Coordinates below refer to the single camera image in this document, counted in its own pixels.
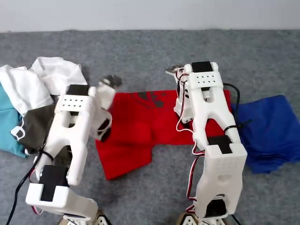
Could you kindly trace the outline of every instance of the white plastic part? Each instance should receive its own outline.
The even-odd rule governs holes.
[[[106,119],[109,118],[111,121],[110,113],[101,108],[101,99],[98,96],[95,87],[90,87],[88,96],[62,93],[55,107],[55,116],[44,151],[54,158],[64,146],[70,145],[72,161],[67,176],[69,185],[76,186],[81,181],[87,157],[86,143],[90,132],[93,137],[100,139],[97,128]],[[79,112],[78,116],[71,116],[69,111]],[[75,125],[69,127],[69,124],[74,122]],[[51,164],[50,158],[43,154],[36,166],[38,180],[44,165],[49,164]]]
[[[97,203],[89,198],[77,195],[69,187],[56,186],[52,202],[41,201],[43,184],[29,184],[26,203],[39,207],[42,210],[54,213],[83,216],[82,221],[94,220],[98,206]],[[77,220],[77,217],[67,217],[71,220]]]
[[[218,145],[205,147],[204,169],[196,189],[197,201],[194,202],[195,214],[200,219],[213,199],[220,198],[225,202],[227,215],[233,214],[237,207],[247,152],[240,143],[229,146],[231,154],[222,154]]]
[[[55,158],[64,146],[70,145],[72,161],[66,177],[70,186],[76,186],[81,181],[87,157],[86,144],[90,134],[101,139],[105,130],[111,126],[112,116],[102,108],[102,103],[106,102],[105,106],[108,107],[114,93],[110,87],[101,86],[100,91],[90,87],[88,96],[67,95],[64,90],[59,97],[44,151]],[[78,115],[71,116],[70,111],[78,112]],[[109,124],[98,130],[107,119]],[[50,158],[42,154],[35,168],[38,180],[44,166],[51,163]],[[83,218],[64,215],[64,219],[71,219],[78,225],[95,224],[98,206],[94,200],[77,195],[69,187],[56,186],[53,201],[41,201],[43,186],[43,184],[30,184],[26,196],[27,204],[55,214],[82,216]]]
[[[224,224],[221,218],[235,212],[242,189],[242,172],[247,152],[240,142],[237,128],[234,127],[225,133],[232,142],[230,144],[232,153],[222,154],[218,145],[208,144],[205,133],[208,119],[214,119],[223,130],[235,125],[224,96],[218,65],[211,62],[211,66],[213,71],[194,73],[192,66],[187,64],[182,71],[179,70],[172,75],[180,86],[174,111],[180,115],[184,100],[181,120],[187,123],[193,119],[193,139],[200,150],[205,150],[204,170],[197,184],[195,196],[197,201],[194,201],[195,215],[201,221],[205,217],[207,205],[214,199],[222,199],[227,213],[204,219],[205,222],[215,225]],[[184,88],[183,82],[178,80],[183,73],[188,74],[185,76],[187,82],[184,83]]]
[[[98,217],[96,225],[108,225],[105,217]]]
[[[191,215],[186,216],[184,221],[181,222],[182,225],[225,225],[223,220],[221,219],[206,219],[203,221],[198,222],[198,220],[195,220],[194,217]]]

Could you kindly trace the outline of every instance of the red cloth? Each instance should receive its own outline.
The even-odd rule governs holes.
[[[225,90],[224,94],[231,109],[230,92]],[[96,140],[108,180],[150,163],[156,144],[194,144],[190,132],[176,131],[176,98],[175,90],[116,94],[110,108],[111,135],[104,143]],[[205,131],[208,137],[224,134],[214,120],[208,120]]]

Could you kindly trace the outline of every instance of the white cloth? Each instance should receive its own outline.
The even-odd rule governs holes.
[[[38,57],[29,70],[2,66],[0,82],[23,117],[28,110],[53,104],[50,94],[60,95],[71,84],[87,84],[80,65],[61,57]]]
[[[12,105],[22,116],[28,110],[53,104],[44,83],[26,67],[0,67],[0,82]]]
[[[61,57],[38,57],[29,70],[42,79],[51,95],[60,95],[70,84],[87,84],[81,66]]]

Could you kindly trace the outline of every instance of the red and white wire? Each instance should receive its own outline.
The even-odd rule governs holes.
[[[188,74],[182,74],[181,76],[180,76],[180,78],[179,78],[179,81],[178,82],[181,82],[181,78],[183,77],[183,76],[186,76],[186,75],[188,75]],[[189,131],[189,132],[191,132],[192,134],[194,133],[191,129],[187,129],[187,128],[185,128],[185,129],[181,129],[181,130],[179,130],[178,129],[178,126],[179,126],[179,124],[180,124],[180,121],[181,121],[181,119],[182,119],[182,116],[183,116],[183,110],[184,110],[184,103],[185,103],[185,84],[186,84],[186,81],[184,81],[184,82],[182,82],[183,83],[183,96],[182,96],[182,104],[181,104],[181,111],[180,111],[180,116],[179,116],[179,120],[178,120],[178,122],[177,122],[177,124],[176,124],[176,130],[178,131],[178,132],[181,132],[181,131]]]
[[[30,183],[35,183],[35,182],[33,182],[33,181],[31,180],[31,176],[33,175],[33,173],[35,172],[35,170],[36,170],[36,169],[32,170],[31,173],[30,173],[30,175],[29,175],[29,177],[28,177],[28,180],[29,180]]]
[[[187,76],[188,74],[182,74],[180,76],[180,78],[178,78],[178,72],[179,71],[180,71],[180,69],[176,71],[176,78],[178,79],[178,82],[181,82],[182,77]],[[179,120],[178,120],[178,122],[176,124],[176,130],[178,132],[186,130],[186,131],[189,131],[189,132],[191,132],[193,134],[194,132],[191,129],[187,129],[187,128],[181,129],[181,130],[178,129],[178,125],[179,125],[179,123],[180,123],[180,121],[182,119],[182,116],[183,116],[184,103],[185,103],[185,83],[186,82],[187,81],[182,82],[183,83],[183,85],[182,85],[183,86],[182,105],[181,105],[180,117],[179,117]],[[191,165],[191,169],[190,169],[189,176],[188,176],[188,185],[187,185],[187,198],[189,200],[192,200],[192,201],[195,201],[195,202],[197,201],[197,199],[195,197],[191,197],[190,196],[191,189],[192,189],[192,184],[193,184],[194,170],[195,170],[195,166],[196,166],[196,163],[197,163],[199,157],[204,157],[204,155],[205,155],[205,151],[196,152],[196,149],[197,149],[197,141],[195,141],[194,146],[192,148],[192,154],[196,155],[197,157],[194,159],[194,161],[193,161],[193,163]],[[186,208],[186,212],[187,213],[195,213],[195,210],[193,210],[194,207],[195,207],[194,205],[191,205],[191,206],[187,207]]]
[[[28,180],[29,180],[30,183],[35,183],[35,182],[33,182],[33,181],[31,180],[31,176],[33,175],[34,172],[35,172],[35,169],[31,171],[31,173],[30,173],[30,175],[29,175],[29,177],[28,177]],[[38,211],[37,208],[36,208],[35,206],[31,206],[31,208],[32,208],[32,211],[33,211],[35,214],[37,214],[37,215],[41,215],[41,214],[43,213],[43,210]]]
[[[31,208],[32,208],[33,212],[34,212],[35,214],[37,214],[37,215],[41,215],[41,214],[43,213],[43,210],[38,211],[37,208],[36,208],[35,206],[31,206]]]

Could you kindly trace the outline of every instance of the black cable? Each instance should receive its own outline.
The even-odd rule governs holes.
[[[231,125],[231,126],[228,126],[224,129],[224,133],[230,129],[230,128],[242,128],[244,127],[245,125],[247,125],[248,123],[252,122],[252,120],[247,120],[243,123],[240,123],[239,121],[239,118],[238,118],[238,110],[239,110],[239,105],[240,105],[240,90],[234,86],[233,84],[231,83],[223,83],[224,86],[229,86],[229,87],[232,87],[233,89],[236,90],[236,94],[237,94],[237,97],[236,97],[236,104],[235,104],[235,110],[234,111],[234,114],[233,114],[233,117],[234,117],[234,120],[235,120],[235,125]]]
[[[234,221],[238,224],[238,225],[242,225],[240,223],[240,221],[235,217],[235,215],[231,214],[231,216],[233,217]]]
[[[232,87],[233,89],[236,90],[237,97],[236,97],[235,111],[234,111],[233,116],[234,116],[235,122],[238,123],[239,122],[239,120],[238,120],[238,110],[239,110],[239,104],[240,104],[240,90],[231,83],[223,83],[223,85]]]
[[[47,140],[47,137],[48,137],[48,134],[49,134],[49,130],[50,130],[50,127],[51,127],[51,124],[52,124],[52,120],[49,121],[49,124],[47,125],[47,133],[44,137],[44,140],[43,140],[43,144],[42,146],[38,149],[39,151],[39,155],[37,156],[37,159],[34,161],[32,167],[30,168],[30,170],[27,172],[27,174],[22,178],[22,180],[20,181],[20,183],[18,184],[18,186],[16,187],[15,189],[15,199],[14,199],[14,204],[13,204],[13,207],[10,211],[10,214],[9,214],[9,217],[8,217],[8,220],[6,222],[6,225],[9,225],[10,224],[10,221],[14,215],[14,212],[15,212],[15,208],[17,206],[17,202],[18,202],[18,194],[19,194],[19,191],[21,189],[21,187],[23,186],[24,182],[29,178],[30,174],[32,173],[32,171],[35,169],[36,165],[38,164],[39,160],[41,159],[42,157],[42,154],[45,153],[44,152],[44,147],[46,145],[46,140]]]

